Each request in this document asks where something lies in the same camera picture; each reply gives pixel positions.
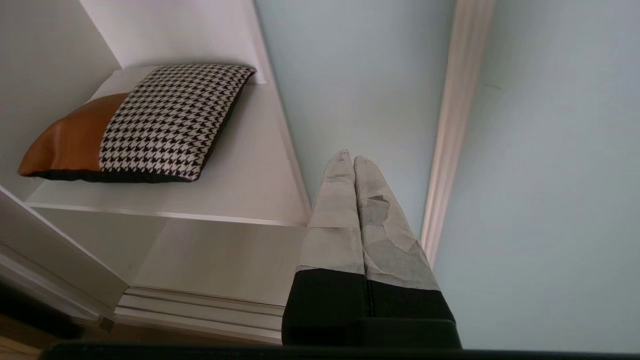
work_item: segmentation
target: houndstooth pattern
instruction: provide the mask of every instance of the houndstooth pattern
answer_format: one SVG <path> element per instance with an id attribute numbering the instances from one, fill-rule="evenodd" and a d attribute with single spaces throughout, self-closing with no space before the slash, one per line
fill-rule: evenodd
<path id="1" fill-rule="evenodd" d="M 254 70 L 187 64 L 155 69 L 107 126 L 100 168 L 195 180 L 236 95 Z"/>

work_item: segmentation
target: brown leather panel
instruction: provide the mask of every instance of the brown leather panel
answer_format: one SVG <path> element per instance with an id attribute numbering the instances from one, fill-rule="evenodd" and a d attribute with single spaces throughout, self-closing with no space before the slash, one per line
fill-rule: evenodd
<path id="1" fill-rule="evenodd" d="M 102 135 L 127 95 L 93 100 L 49 126 L 24 155 L 18 174 L 29 176 L 48 170 L 100 171 Z"/>

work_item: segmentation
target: light blue wall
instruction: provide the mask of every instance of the light blue wall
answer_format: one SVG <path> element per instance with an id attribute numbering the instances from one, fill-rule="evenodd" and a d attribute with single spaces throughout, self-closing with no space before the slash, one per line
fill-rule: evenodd
<path id="1" fill-rule="evenodd" d="M 467 348 L 640 352 L 640 1 L 500 1 L 435 273 Z"/>
<path id="2" fill-rule="evenodd" d="M 256 5 L 310 198 L 330 156 L 348 148 L 380 166 L 419 233 L 454 2 Z"/>

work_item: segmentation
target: white wall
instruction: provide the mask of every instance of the white wall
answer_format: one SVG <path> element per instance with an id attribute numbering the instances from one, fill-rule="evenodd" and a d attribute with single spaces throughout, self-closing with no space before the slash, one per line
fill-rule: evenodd
<path id="1" fill-rule="evenodd" d="M 498 2 L 435 267 L 465 348 L 640 352 L 639 17 Z"/>
<path id="2" fill-rule="evenodd" d="M 382 169 L 419 233 L 454 1 L 257 0 L 307 191 L 338 150 Z"/>
<path id="3" fill-rule="evenodd" d="M 81 0 L 123 68 L 182 62 L 245 63 L 266 80 L 247 0 Z"/>
<path id="4" fill-rule="evenodd" d="M 78 0 L 2 0 L 0 48 L 0 184 L 24 200 L 31 143 L 120 67 Z"/>

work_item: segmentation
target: white shelf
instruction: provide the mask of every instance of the white shelf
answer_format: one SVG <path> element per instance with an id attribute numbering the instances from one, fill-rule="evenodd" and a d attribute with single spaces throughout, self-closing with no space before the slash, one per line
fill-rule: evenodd
<path id="1" fill-rule="evenodd" d="M 305 229 L 171 219 L 133 286 L 285 306 Z"/>
<path id="2" fill-rule="evenodd" d="M 308 200 L 281 132 L 271 85 L 248 85 L 202 176 L 193 183 L 108 184 L 45 181 L 34 208 L 101 211 L 222 222 L 305 225 Z"/>

